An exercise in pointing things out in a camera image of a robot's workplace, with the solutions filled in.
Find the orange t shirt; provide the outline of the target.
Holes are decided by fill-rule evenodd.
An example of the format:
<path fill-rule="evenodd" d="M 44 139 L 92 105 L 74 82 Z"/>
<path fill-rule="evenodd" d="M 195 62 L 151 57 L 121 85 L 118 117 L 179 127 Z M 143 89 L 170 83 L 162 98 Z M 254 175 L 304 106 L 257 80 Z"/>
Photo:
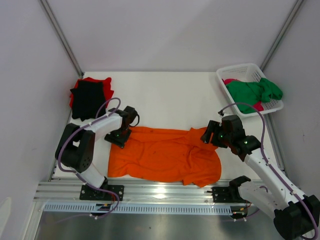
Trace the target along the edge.
<path fill-rule="evenodd" d="M 190 130 L 138 126 L 124 148 L 112 144 L 107 176 L 155 182 L 182 182 L 200 188 L 216 183 L 222 175 L 217 147 L 201 141 L 205 128 Z"/>

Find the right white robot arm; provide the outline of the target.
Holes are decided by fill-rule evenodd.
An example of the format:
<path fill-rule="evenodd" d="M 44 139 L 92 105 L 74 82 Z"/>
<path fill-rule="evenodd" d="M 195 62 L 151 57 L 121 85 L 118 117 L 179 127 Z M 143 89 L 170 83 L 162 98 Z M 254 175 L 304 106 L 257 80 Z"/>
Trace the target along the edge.
<path fill-rule="evenodd" d="M 231 152 L 250 167 L 262 180 L 264 187 L 240 176 L 230 181 L 228 196 L 234 202 L 242 199 L 253 203 L 269 216 L 277 232 L 285 240 L 307 239 L 306 234 L 319 235 L 320 201 L 315 195 L 306 195 L 288 177 L 271 163 L 262 140 L 247 135 L 237 115 L 227 115 L 221 121 L 210 120 L 201 141 Z"/>

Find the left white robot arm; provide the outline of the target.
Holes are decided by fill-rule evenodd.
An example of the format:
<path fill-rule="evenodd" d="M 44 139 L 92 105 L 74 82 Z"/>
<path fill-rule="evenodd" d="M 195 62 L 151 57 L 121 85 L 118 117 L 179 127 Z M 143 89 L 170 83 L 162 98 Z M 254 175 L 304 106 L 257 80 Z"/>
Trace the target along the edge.
<path fill-rule="evenodd" d="M 93 164 L 96 141 L 105 141 L 120 148 L 125 147 L 131 134 L 134 120 L 140 116 L 135 108 L 126 106 L 124 110 L 112 108 L 108 113 L 85 125 L 69 123 L 55 152 L 58 168 L 65 173 L 73 173 L 91 187 L 91 194 L 97 200 L 108 196 L 107 178 Z"/>

